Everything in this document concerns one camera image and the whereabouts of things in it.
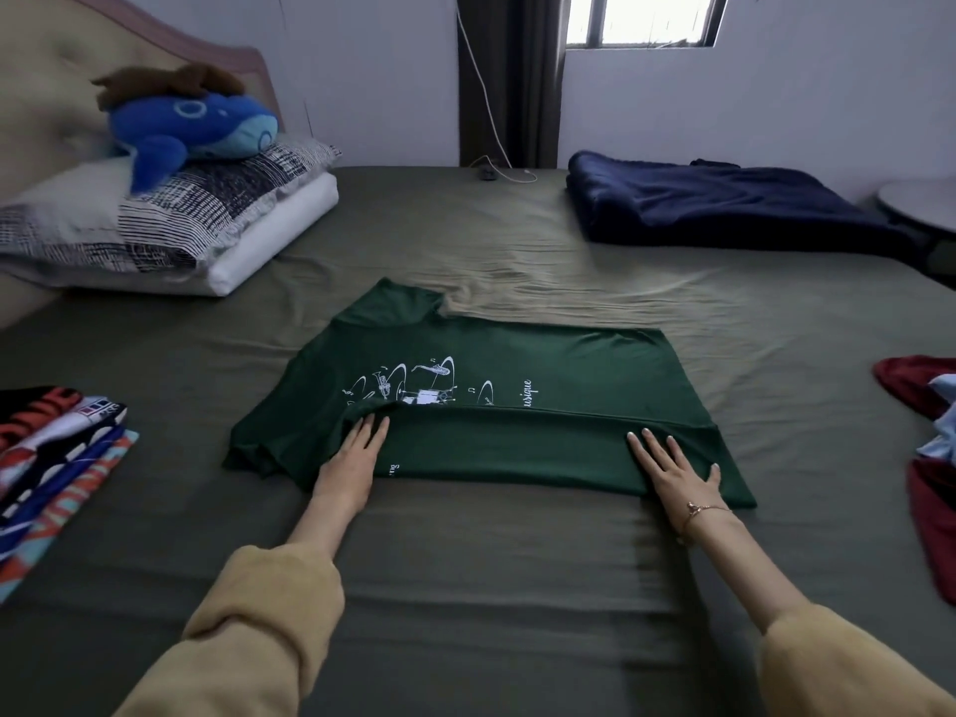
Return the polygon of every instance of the blue whale plush toy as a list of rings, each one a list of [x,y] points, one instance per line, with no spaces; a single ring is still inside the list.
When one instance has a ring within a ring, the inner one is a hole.
[[[131,100],[109,116],[113,137],[133,156],[130,193],[145,193],[187,158],[248,158],[275,141],[278,119],[248,95],[202,99],[155,95]]]

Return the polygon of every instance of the wall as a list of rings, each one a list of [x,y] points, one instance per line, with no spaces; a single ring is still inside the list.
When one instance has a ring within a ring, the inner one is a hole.
[[[853,200],[956,174],[954,18],[956,0],[728,0],[712,48],[571,50],[559,164],[786,166]]]
[[[189,34],[258,47],[286,127],[343,165],[457,165],[455,0],[129,0]]]

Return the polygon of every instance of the yellow sleeve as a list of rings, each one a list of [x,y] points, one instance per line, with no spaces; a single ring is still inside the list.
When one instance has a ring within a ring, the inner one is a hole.
[[[327,556],[246,546],[116,717],[279,717],[312,690],[345,597]]]
[[[771,717],[956,717],[956,700],[912,664],[816,605],[767,630],[760,691]]]

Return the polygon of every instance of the gold bracelet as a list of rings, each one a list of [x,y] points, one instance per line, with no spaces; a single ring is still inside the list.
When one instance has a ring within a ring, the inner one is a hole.
[[[687,520],[684,522],[684,526],[681,528],[681,532],[677,537],[677,542],[684,546],[691,546],[692,541],[687,538],[687,526],[690,525],[691,519],[699,513],[703,513],[705,510],[710,510],[711,508],[717,508],[718,510],[726,510],[731,512],[730,508],[724,506],[697,506],[696,504],[687,503]]]

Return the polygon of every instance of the hand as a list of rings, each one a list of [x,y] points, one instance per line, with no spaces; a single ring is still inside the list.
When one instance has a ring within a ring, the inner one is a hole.
[[[717,464],[711,466],[711,478],[707,481],[701,480],[676,440],[667,436],[667,447],[670,448],[668,453],[657,442],[657,438],[650,430],[644,428],[640,433],[647,441],[646,448],[640,444],[640,438],[634,433],[627,434],[627,443],[631,446],[640,466],[650,476],[654,490],[660,496],[663,508],[667,512],[670,525],[674,527],[678,535],[684,535],[682,530],[689,515],[688,503],[693,503],[695,506],[726,508],[726,503],[720,495],[720,467]],[[696,516],[691,523],[705,519],[706,513],[710,511]]]
[[[388,418],[382,418],[373,436],[374,423],[374,415],[356,422],[339,452],[319,469],[314,501],[345,507],[352,515],[365,507],[378,451],[388,435]]]

